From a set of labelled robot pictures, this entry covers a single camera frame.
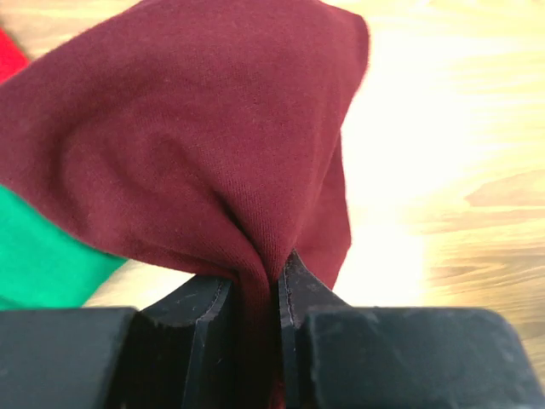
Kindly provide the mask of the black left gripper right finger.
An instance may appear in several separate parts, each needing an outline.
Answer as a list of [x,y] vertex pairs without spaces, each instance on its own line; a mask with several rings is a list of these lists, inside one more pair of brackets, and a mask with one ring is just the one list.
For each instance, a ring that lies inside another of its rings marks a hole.
[[541,408],[516,330],[484,308],[357,308],[290,254],[278,280],[289,408]]

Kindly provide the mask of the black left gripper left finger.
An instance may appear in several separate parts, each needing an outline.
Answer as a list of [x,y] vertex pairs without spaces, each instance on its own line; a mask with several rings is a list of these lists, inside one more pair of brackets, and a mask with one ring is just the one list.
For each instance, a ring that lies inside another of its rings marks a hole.
[[143,310],[1,314],[1,405],[231,408],[232,284],[194,277]]

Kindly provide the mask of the maroon t shirt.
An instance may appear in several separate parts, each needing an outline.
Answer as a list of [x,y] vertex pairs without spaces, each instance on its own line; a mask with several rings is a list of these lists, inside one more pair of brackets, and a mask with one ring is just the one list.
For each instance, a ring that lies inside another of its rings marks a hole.
[[238,400],[284,407],[273,300],[292,252],[351,244],[341,127],[364,19],[320,1],[143,1],[1,87],[1,183],[87,245],[238,285]]

